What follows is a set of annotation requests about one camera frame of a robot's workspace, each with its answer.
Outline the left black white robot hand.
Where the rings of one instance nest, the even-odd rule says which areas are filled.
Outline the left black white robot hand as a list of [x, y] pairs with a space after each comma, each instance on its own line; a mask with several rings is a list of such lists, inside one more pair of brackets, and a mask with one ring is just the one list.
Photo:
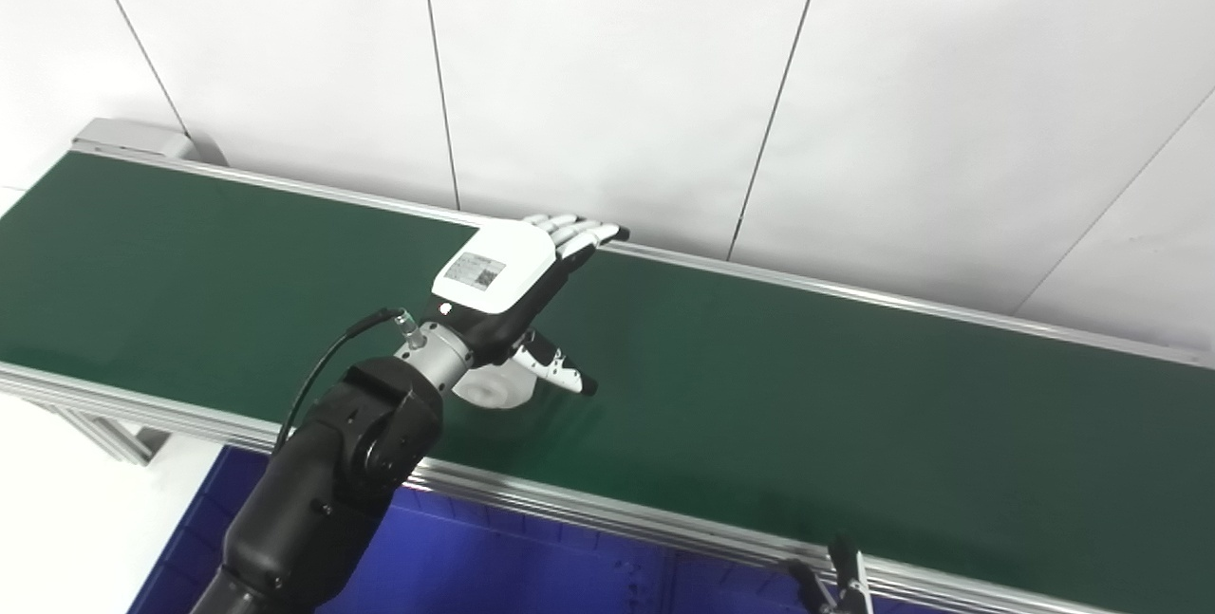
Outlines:
[[454, 394], [481, 409], [515, 409], [546, 381], [593, 398], [597, 381], [535, 329], [535, 319], [600, 247], [629, 237], [622, 225], [576, 214], [485, 221], [439, 270], [422, 315], [465, 349], [469, 368]]

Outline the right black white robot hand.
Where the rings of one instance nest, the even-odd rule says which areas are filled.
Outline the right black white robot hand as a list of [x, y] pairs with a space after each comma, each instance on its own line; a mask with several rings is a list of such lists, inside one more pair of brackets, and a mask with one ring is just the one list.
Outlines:
[[837, 533], [827, 545], [827, 556], [833, 567], [833, 588], [806, 562], [789, 559], [781, 569], [797, 585], [797, 599], [807, 613], [874, 613], [875, 605], [869, 592], [868, 563], [864, 553], [846, 533]]

